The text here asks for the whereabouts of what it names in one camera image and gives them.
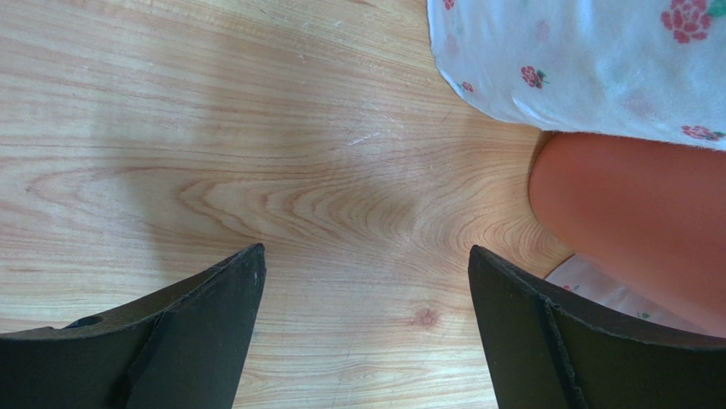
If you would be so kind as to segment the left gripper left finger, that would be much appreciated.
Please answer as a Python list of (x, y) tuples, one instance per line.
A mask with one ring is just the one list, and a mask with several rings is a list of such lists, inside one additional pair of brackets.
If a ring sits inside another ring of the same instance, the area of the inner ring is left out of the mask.
[(4, 408), (229, 408), (262, 300), (251, 245), (133, 302), (1, 336)]

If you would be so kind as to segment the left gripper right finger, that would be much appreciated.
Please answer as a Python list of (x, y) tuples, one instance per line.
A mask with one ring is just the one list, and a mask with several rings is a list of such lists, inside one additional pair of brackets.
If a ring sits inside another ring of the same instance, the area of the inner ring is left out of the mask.
[(606, 308), (480, 246), (468, 275), (499, 407), (724, 407), (722, 338)]

